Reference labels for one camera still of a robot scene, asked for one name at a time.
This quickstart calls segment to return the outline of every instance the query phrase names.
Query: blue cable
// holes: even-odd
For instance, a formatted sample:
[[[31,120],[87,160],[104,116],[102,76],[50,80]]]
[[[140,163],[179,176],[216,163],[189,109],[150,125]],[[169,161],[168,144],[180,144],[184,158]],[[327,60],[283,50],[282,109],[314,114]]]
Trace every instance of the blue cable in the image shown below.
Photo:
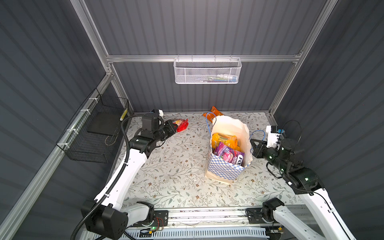
[[[211,135],[211,130],[209,130],[209,125],[208,125],[207,116],[208,116],[208,114],[210,114],[210,113],[212,113],[213,115],[215,115],[213,112],[208,112],[208,113],[206,114],[206,116],[205,116],[205,122],[207,123],[207,126],[208,126],[209,135]]]
[[[249,136],[249,140],[251,140],[251,137],[252,137],[252,135],[253,135],[255,132],[263,132],[263,133],[264,133],[264,137],[263,137],[263,140],[262,140],[262,141],[264,141],[264,139],[265,139],[265,132],[264,132],[264,130],[254,130],[253,133],[251,133],[251,135]]]
[[[255,133],[255,132],[263,132],[264,133],[264,137],[263,137],[263,140],[262,141],[264,141],[264,139],[265,139],[265,131],[264,130],[254,130],[253,131],[253,133],[251,133],[251,135],[249,136],[249,140],[251,140],[251,137],[252,137],[252,135]]]

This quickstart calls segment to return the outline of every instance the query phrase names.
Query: red snack bag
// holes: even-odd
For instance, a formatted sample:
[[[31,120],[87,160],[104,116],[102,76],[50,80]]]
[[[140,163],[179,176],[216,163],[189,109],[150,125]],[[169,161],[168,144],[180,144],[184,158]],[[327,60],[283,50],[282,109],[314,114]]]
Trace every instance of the red snack bag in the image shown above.
[[[177,132],[181,132],[181,131],[186,130],[188,125],[189,125],[188,119],[186,119],[186,120],[184,120],[184,119],[173,119],[172,123],[178,125],[177,130],[176,130]]]

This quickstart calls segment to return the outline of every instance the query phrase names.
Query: red wire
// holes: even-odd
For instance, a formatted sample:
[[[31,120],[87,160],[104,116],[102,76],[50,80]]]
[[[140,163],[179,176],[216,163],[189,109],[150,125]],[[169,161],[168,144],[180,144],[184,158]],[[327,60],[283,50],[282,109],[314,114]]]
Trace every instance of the red wire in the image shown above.
[[[161,220],[161,222],[163,223],[163,227],[164,227],[164,221],[163,221],[163,219],[162,219],[162,218],[160,218],[160,220]]]
[[[157,229],[156,229],[156,231],[159,229],[159,226],[160,226],[160,222],[159,222],[159,219],[156,217],[156,219],[157,219]]]

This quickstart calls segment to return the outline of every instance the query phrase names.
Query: black cable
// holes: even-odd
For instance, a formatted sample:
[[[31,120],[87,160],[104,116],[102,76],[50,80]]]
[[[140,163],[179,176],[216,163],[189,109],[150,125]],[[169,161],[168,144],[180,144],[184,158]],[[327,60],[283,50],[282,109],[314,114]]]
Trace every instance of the black cable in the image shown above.
[[[130,147],[129,147],[129,140],[128,140],[128,137],[127,137],[127,134],[125,133],[125,130],[124,130],[124,123],[126,121],[128,121],[128,119],[131,119],[131,118],[134,118],[134,117],[142,117],[144,115],[132,115],[132,116],[129,116],[129,117],[126,117],[123,121],[121,121],[121,130],[123,132],[123,136],[124,136],[124,139],[125,139],[125,143],[127,145],[127,154],[126,154],[126,158],[124,160],[125,163],[128,162],[128,159],[129,159],[129,150],[130,150]],[[93,215],[93,213],[100,207],[100,204],[105,200],[105,198],[107,197],[107,195],[112,191],[113,187],[116,185],[117,181],[119,180],[120,176],[122,175],[122,173],[124,172],[124,169],[127,165],[126,164],[123,164],[119,173],[117,174],[115,180],[113,180],[111,186],[108,188],[108,190],[104,193],[104,195],[102,196],[102,198],[91,208],[91,210],[88,212],[88,214],[83,217],[83,219],[78,223],[78,225],[75,227],[75,229],[73,230],[72,234],[71,234],[71,240],[75,240],[76,239],[76,235],[77,233],[79,232],[81,226],[85,223],[85,221],[91,217]]]
[[[281,134],[283,133],[283,129],[284,129],[285,125],[286,125],[287,123],[289,123],[289,122],[297,122],[297,124],[299,124],[299,127],[300,127],[300,137],[299,137],[299,140],[297,140],[297,143],[296,143],[296,145],[293,147],[293,150],[292,150],[292,152],[295,152],[295,148],[296,148],[297,144],[299,143],[299,141],[300,141],[300,139],[301,139],[301,134],[302,134],[302,132],[303,132],[302,129],[301,129],[301,125],[300,125],[300,123],[299,123],[298,121],[296,121],[296,120],[289,120],[289,121],[287,121],[287,122],[283,125],[283,127],[281,128],[280,135],[279,135],[279,140],[280,140]]]
[[[292,188],[296,189],[296,190],[299,190],[299,191],[303,191],[303,192],[312,192],[312,193],[316,193],[318,194],[320,197],[322,197],[322,199],[324,200],[324,202],[327,204],[329,210],[332,211],[332,208],[331,206],[327,203],[327,200],[325,200],[325,198],[320,194],[320,193],[317,193],[317,192],[314,192],[314,191],[308,191],[308,190],[301,190],[301,189],[298,189],[298,188],[295,188],[294,186],[290,185]],[[339,223],[339,225],[341,226],[341,229],[344,231],[345,235],[348,237],[349,240],[351,240],[351,238],[348,236],[346,230],[344,229],[343,225],[340,223],[339,219],[336,217],[335,213],[332,211],[332,214],[334,215],[334,217],[336,218],[337,222]]]
[[[141,128],[139,128],[136,132],[135,132],[135,136],[137,136],[140,132],[141,132],[141,130],[142,130],[143,128],[141,127]]]
[[[124,231],[124,235],[126,235],[130,240],[136,240],[131,235],[129,235],[126,231]]]
[[[217,119],[216,119],[216,117],[215,117],[215,123],[216,123],[216,121],[217,121]],[[214,127],[215,123],[212,125],[212,129],[213,129],[213,127]]]
[[[104,236],[100,236],[100,237],[98,237],[98,238],[95,238],[94,240],[102,240],[102,239],[104,239],[104,238],[106,238],[106,237],[104,237]]]
[[[268,165],[270,165],[270,163],[267,161],[267,163],[266,163],[266,169],[268,170],[268,172],[269,172],[272,176],[274,176],[276,179],[283,178],[283,176],[280,176],[280,177],[276,176],[276,175],[275,175],[275,174],[268,168]]]
[[[155,147],[155,148],[158,148],[158,147],[163,146],[165,142],[166,142],[166,141],[164,140],[164,142],[163,142],[160,146],[157,146],[157,147]]]

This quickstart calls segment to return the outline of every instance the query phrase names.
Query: purple snack bag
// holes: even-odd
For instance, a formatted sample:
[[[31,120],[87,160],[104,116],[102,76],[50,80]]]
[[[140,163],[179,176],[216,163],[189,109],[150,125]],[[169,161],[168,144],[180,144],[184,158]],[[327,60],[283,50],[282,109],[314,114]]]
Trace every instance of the purple snack bag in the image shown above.
[[[214,152],[215,155],[221,157],[225,162],[235,165],[241,165],[244,159],[244,153],[234,150],[224,143],[220,142]]]

